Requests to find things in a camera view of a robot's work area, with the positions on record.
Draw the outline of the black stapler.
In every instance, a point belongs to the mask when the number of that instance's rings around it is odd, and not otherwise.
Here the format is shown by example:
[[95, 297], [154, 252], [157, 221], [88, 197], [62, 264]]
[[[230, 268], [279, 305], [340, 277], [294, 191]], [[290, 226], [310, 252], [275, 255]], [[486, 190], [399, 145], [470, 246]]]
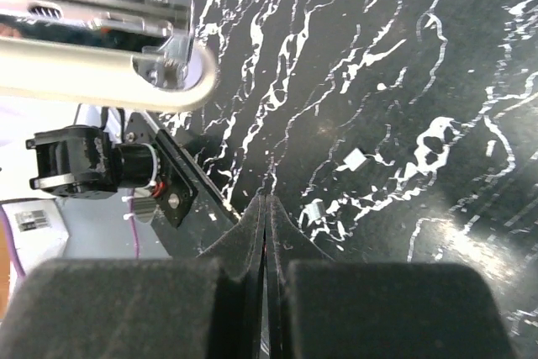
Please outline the black stapler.
[[192, 0], [1, 0], [4, 96], [181, 113], [217, 81]]

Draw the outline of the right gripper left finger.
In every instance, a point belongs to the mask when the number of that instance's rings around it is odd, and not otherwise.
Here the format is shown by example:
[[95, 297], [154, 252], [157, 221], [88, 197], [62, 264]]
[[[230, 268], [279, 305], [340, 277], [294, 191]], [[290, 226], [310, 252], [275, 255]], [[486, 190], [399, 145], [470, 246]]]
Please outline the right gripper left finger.
[[264, 211], [193, 259], [46, 261], [1, 325], [4, 358], [256, 358]]

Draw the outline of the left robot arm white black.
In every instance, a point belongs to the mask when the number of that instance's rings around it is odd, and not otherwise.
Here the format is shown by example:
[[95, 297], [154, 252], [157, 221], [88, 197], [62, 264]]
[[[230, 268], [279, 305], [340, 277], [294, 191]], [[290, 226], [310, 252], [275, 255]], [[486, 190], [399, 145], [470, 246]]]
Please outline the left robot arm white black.
[[150, 187], [161, 168], [150, 144], [115, 144], [103, 129], [72, 125], [26, 140], [36, 153], [33, 190], [60, 198], [105, 199], [120, 189]]

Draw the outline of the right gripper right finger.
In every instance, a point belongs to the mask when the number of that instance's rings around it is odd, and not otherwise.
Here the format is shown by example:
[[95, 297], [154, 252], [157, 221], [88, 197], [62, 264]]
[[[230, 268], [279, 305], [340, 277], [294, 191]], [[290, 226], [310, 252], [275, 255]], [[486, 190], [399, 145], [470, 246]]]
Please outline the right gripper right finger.
[[273, 358], [512, 358], [483, 278], [455, 263], [332, 261], [266, 199]]

